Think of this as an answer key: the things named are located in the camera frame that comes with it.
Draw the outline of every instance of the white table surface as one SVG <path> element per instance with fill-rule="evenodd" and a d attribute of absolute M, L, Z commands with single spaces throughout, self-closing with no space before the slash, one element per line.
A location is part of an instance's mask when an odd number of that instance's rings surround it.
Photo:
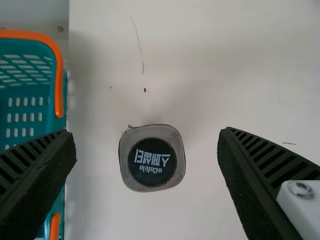
<path fill-rule="evenodd" d="M 67 240 L 247 239 L 217 162 L 227 126 L 320 164 L 319 0 L 71 0 L 69 27 Z M 175 188 L 122 181 L 121 134 L 145 124 L 182 135 Z"/>

